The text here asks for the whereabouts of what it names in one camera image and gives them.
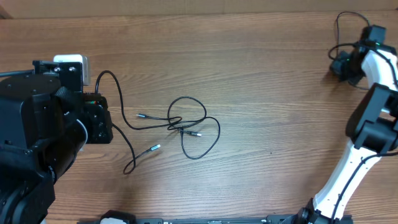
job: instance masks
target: cable plug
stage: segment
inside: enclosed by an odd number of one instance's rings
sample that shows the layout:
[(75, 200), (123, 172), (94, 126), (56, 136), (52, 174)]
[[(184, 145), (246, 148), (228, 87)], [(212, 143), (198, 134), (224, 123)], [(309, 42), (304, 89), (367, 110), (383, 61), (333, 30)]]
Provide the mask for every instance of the cable plug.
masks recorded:
[(196, 131), (185, 131), (187, 134), (190, 134), (192, 136), (198, 136), (201, 137), (201, 134), (196, 132)]
[(146, 114), (140, 114), (140, 113), (137, 114), (137, 116), (140, 117), (140, 118), (146, 118), (146, 117), (148, 117), (148, 115), (146, 115)]
[(150, 148), (150, 150), (153, 152), (153, 151), (157, 150), (158, 148), (160, 148), (160, 144), (157, 144), (157, 145), (155, 145), (155, 146), (152, 146), (152, 147)]

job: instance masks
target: beige wall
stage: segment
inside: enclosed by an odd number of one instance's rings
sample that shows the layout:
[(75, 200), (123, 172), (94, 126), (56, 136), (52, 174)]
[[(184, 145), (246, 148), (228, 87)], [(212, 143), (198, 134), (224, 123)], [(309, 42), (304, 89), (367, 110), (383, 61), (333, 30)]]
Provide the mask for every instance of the beige wall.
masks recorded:
[(51, 18), (243, 12), (389, 10), (398, 0), (0, 0), (4, 17)]

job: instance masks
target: wooden table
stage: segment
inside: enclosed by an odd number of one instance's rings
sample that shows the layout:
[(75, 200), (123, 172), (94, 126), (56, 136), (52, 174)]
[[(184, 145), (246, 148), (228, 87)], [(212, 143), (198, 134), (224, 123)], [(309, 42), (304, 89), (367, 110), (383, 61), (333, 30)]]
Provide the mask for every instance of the wooden table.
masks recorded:
[[(97, 218), (109, 209), (168, 219), (297, 212), (328, 180), (347, 141), (346, 122), (366, 93), (327, 74), (337, 13), (1, 20), (2, 71), (83, 54), (93, 81), (102, 70), (117, 75), (133, 125), (159, 124), (136, 114), (164, 117), (183, 95), (201, 100), (221, 123), (218, 144), (192, 161), (177, 132), (129, 129), (114, 81), (104, 77), (100, 92), (136, 153), (162, 148), (125, 176), (131, 153), (116, 130), (111, 144), (87, 145), (55, 185), (48, 223)], [(386, 43), (398, 47), (397, 11), (364, 14), (387, 27)], [(342, 18), (341, 41), (357, 40), (364, 25)], [(203, 114), (189, 101), (172, 113)], [(214, 141), (216, 126), (206, 121), (195, 129), (204, 136), (187, 137), (186, 148), (199, 155)], [(397, 163), (383, 159), (355, 192), (346, 213), (357, 223), (398, 222)]]

